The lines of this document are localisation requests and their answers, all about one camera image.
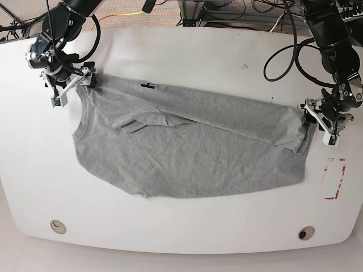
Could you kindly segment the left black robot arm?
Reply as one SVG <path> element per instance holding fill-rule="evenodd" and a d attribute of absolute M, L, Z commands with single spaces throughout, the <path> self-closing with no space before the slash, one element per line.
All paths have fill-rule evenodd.
<path fill-rule="evenodd" d="M 292 58 L 288 69 L 296 66 L 309 81 L 322 88 L 318 100 L 306 99 L 302 104 L 302 127 L 306 129 L 304 144 L 309 143 L 313 126 L 319 124 L 325 132 L 325 144 L 337 145 L 340 132 L 353 119 L 352 108 L 362 106 L 362 80 L 359 75 L 360 58 L 349 40 L 350 33 L 334 1 L 297 1 L 302 17 L 312 37 L 297 41 L 297 30 L 286 1 L 283 2 L 293 30 Z M 302 68 L 299 54 L 304 47 L 320 52 L 322 65 L 332 75 L 333 83 L 322 82 Z"/>

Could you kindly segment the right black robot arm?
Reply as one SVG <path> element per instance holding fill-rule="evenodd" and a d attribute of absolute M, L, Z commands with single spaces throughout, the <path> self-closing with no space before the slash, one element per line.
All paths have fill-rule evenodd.
<path fill-rule="evenodd" d="M 101 29 L 94 15 L 102 1 L 61 1 L 55 8 L 47 9 L 42 32 L 26 54 L 28 65 L 40 69 L 45 86 L 53 90 L 54 107 L 67 104 L 66 93 L 78 85 L 94 88 L 96 85 L 95 53 L 101 38 Z M 84 56 L 67 54 L 64 47 L 75 40 L 90 17 L 96 27 L 96 39 L 91 50 Z"/>

